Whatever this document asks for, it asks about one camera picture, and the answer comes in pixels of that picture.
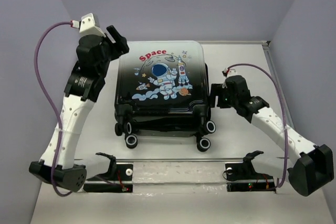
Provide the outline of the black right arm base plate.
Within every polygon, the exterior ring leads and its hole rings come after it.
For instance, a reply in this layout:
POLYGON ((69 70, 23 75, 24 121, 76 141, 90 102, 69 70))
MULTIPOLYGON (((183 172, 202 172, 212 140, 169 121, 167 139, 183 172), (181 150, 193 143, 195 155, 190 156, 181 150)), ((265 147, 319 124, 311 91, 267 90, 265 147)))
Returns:
POLYGON ((262 151, 246 154, 241 163, 225 165, 222 177, 228 182, 228 192, 273 191, 276 192, 274 178, 270 175, 257 173, 252 161, 262 155, 262 151))

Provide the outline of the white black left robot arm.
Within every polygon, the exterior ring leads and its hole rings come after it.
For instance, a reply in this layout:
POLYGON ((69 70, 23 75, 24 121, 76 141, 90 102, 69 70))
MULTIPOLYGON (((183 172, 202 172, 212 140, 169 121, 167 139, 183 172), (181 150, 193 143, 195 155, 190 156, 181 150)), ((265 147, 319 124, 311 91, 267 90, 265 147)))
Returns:
POLYGON ((105 85, 110 62, 128 52, 127 39, 112 25, 106 33, 97 27, 80 31, 77 61, 64 89, 61 110, 46 91, 38 65, 34 65, 38 83, 56 114, 57 125, 41 158, 31 162, 29 172, 51 184, 60 197, 78 192, 87 179, 97 177, 107 182, 116 174, 113 155, 98 152, 76 163, 75 152, 85 121, 105 85))

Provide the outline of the space astronaut kids suitcase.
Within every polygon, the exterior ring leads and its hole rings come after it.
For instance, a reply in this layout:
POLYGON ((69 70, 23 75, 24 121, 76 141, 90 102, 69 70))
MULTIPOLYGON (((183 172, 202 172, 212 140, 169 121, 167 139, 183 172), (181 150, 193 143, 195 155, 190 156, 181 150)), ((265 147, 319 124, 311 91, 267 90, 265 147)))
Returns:
POLYGON ((135 148, 139 136, 195 137, 205 152, 216 131, 211 119, 208 68, 192 40, 134 41, 120 57, 115 133, 135 148))

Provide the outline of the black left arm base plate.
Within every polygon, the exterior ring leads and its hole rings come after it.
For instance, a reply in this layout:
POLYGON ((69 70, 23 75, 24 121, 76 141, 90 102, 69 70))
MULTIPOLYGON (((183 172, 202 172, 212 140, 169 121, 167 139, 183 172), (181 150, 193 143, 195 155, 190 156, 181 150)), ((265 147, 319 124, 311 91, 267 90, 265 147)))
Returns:
POLYGON ((113 155, 98 152, 83 159, 87 177, 81 188, 86 193, 132 193, 133 164, 118 163, 113 155))

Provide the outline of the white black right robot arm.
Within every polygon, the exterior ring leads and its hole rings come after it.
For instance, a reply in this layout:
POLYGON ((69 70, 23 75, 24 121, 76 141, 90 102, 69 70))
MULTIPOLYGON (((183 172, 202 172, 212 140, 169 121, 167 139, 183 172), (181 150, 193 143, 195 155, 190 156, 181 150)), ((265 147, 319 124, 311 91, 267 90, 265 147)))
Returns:
POLYGON ((333 152, 327 145, 317 145, 304 138, 278 116, 260 96, 252 96, 240 75, 226 77, 222 84, 212 84, 211 107, 234 109, 251 125, 264 132, 284 152, 283 160, 268 158, 263 151, 248 153, 233 176, 253 178, 270 175, 288 182, 302 196, 309 196, 334 180, 333 152))

